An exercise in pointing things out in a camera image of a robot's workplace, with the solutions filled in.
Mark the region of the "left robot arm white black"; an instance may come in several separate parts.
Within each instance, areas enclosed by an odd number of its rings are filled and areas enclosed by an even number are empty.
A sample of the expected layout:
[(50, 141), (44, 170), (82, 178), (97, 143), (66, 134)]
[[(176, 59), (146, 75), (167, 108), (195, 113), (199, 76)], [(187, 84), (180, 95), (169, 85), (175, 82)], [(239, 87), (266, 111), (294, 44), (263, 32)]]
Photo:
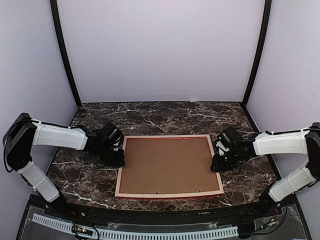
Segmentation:
[(58, 187), (49, 179), (34, 157), (36, 148), (67, 148), (96, 156), (108, 167), (123, 167), (125, 136), (112, 122), (102, 128), (90, 129), (83, 125), (62, 126), (32, 118), (21, 113), (5, 133), (3, 160), (7, 172), (17, 172), (29, 186), (49, 204), (60, 218), (67, 218), (70, 206)]

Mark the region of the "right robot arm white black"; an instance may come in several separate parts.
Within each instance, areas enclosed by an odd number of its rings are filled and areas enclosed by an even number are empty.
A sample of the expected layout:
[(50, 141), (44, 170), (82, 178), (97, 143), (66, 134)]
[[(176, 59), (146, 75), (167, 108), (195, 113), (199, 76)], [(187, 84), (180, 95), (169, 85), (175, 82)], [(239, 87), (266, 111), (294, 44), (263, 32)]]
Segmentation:
[(273, 211), (276, 203), (320, 181), (319, 122), (298, 130), (254, 132), (246, 136), (231, 126), (217, 136), (215, 145), (218, 154), (213, 156), (210, 167), (214, 173), (233, 171), (256, 157), (293, 159), (287, 175), (282, 175), (259, 197), (255, 213), (260, 217)]

